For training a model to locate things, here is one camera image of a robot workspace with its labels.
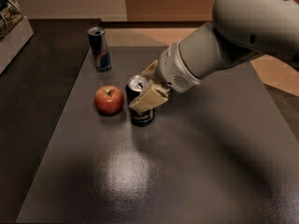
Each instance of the can top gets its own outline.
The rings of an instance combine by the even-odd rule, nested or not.
[[[148,80],[140,75],[133,76],[128,81],[128,87],[132,91],[141,92],[142,89],[148,84]]]
[[[102,27],[98,27],[98,26],[92,27],[87,31],[88,35],[100,36],[100,35],[103,35],[104,33],[105,33],[105,30]]]

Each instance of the wall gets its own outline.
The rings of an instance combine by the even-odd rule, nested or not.
[[[20,0],[29,19],[126,21],[125,0]]]

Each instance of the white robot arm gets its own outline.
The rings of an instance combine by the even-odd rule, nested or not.
[[[215,71],[265,53],[293,67],[299,65],[297,3],[293,0],[216,0],[213,22],[205,23],[166,49],[151,78],[169,90],[185,92]],[[154,100],[149,107],[159,105]]]

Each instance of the black can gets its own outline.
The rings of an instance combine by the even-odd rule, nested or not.
[[[111,61],[105,39],[105,30],[101,27],[93,27],[88,30],[87,34],[96,70],[101,72],[109,70],[111,68]]]
[[[142,89],[148,84],[148,80],[144,77],[137,75],[131,77],[125,88],[127,93],[128,105],[140,94]],[[146,112],[137,112],[129,107],[131,122],[135,126],[144,127],[149,125],[155,117],[155,109],[150,109]]]

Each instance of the red apple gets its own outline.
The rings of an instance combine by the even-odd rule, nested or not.
[[[121,112],[123,107],[123,94],[116,86],[103,86],[94,96],[94,103],[100,114],[114,116]]]

